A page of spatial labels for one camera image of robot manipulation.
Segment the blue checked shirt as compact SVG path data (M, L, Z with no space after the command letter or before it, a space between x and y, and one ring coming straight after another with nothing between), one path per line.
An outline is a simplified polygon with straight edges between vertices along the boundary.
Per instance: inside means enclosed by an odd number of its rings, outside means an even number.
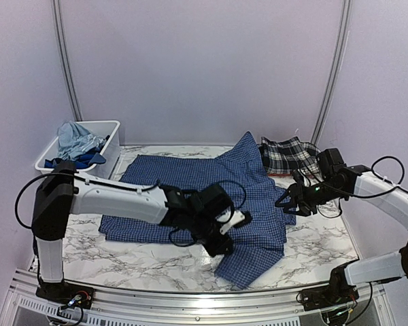
M262 165L253 136L245 133L231 149L225 147L147 146L120 180L147 184L159 179L181 189L202 190L221 182L236 206L252 221L230 230L234 251L212 258L203 247L180 249L174 258L164 258L159 273L172 288L185 291L247 289L284 256L286 227L296 219L275 207L284 189L275 185Z

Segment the white plastic laundry bin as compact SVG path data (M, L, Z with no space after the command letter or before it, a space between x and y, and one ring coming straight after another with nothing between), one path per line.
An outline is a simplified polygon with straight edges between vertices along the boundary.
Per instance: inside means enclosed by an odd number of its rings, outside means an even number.
M110 178L116 162L120 156L119 127L120 122L117 120L100 120L100 121L83 121L77 124L85 127L91 133L99 137L107 137L107 141L101 150L101 155L106 159L103 164L93 164L85 169L77 169L78 172L88 173L104 179ZM34 163L34 168L41 174L51 173L51 168L45 168L45 159L51 160L57 158L58 154L58 137L49 143L42 151L41 155Z

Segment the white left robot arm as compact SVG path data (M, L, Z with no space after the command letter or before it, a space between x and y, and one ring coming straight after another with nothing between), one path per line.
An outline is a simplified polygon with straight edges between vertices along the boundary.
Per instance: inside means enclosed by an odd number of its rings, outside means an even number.
M73 293L63 270L63 239L70 215L109 215L187 230L212 257L232 253L229 230L252 220L249 212L235 207L219 183L201 191L182 190L160 181L132 185L79 173L71 161L61 162L26 186L36 181L40 184L28 229L35 239L39 282L58 302L67 302Z

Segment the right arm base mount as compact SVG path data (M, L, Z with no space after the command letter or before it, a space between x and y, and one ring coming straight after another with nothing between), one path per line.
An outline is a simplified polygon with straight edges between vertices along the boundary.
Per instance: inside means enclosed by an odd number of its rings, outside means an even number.
M296 296L296 301L304 307L305 311L329 308L354 303L359 298L355 285L349 285L345 277L345 268L349 264L342 264L333 268L327 285L310 287L301 290Z

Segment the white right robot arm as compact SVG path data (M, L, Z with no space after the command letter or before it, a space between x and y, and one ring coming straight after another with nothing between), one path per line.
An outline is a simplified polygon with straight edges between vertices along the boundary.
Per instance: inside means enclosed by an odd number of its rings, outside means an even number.
M322 151L317 160L320 180L307 186L301 172L295 170L293 184L276 200L276 207L287 214L308 217L330 201L359 200L375 216L374 220L383 216L407 233L402 247L391 253L383 252L334 268L323 298L329 304L338 304L349 294L350 287L360 283L408 278L408 190L402 186L403 179L391 181L375 172L373 166L349 166L336 148Z

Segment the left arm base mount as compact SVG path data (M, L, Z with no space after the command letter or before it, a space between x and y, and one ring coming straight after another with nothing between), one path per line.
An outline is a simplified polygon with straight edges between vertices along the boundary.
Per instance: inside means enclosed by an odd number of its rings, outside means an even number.
M80 306L83 309L90 309L95 289L62 281L60 283L41 283L35 294L37 297L62 305L67 304L75 296L80 295Z

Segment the left wall aluminium post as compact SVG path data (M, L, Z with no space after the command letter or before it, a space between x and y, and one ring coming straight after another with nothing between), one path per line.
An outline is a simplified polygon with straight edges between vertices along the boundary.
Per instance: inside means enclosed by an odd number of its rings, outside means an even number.
M80 109L77 92L74 86L71 63L69 60L67 42L65 37L65 25L63 22L63 11L61 1L52 0L52 13L56 33L56 41L58 44L58 54L61 62L63 77L65 80L65 88L69 98L69 103L71 105L71 112L74 120L77 122L81 122L83 120L83 115Z

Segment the dark blue garment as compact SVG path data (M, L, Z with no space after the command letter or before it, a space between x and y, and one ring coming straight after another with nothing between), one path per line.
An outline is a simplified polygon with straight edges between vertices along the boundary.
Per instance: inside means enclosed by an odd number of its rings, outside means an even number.
M44 168L56 168L64 159L54 158L52 160L44 160ZM90 168L95 164L104 164L106 159L100 153L86 153L78 156L74 161L74 165L77 169Z

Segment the light blue garment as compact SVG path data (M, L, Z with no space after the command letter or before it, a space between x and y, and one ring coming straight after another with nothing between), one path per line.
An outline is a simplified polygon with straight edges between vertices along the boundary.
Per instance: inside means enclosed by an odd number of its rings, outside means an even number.
M94 149L102 149L106 139L75 122L65 122L58 128L58 157L76 160Z

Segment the black white plaid garment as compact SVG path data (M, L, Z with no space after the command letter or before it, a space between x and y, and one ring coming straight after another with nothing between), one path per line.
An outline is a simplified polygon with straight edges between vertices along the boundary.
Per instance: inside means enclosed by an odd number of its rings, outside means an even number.
M297 136L280 142L261 137L258 149L268 175L288 176L297 169L306 175L319 173L316 158L320 150Z

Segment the aluminium front frame rail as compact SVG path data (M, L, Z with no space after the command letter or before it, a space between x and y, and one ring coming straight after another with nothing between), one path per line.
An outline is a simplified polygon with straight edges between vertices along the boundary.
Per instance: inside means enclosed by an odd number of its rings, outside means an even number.
M395 325L382 285L358 286L355 302L306 311L300 289L228 293L176 293L92 284L92 306L65 310L38 298L37 275L17 269L0 312L0 325L48 325L53 319L81 325Z

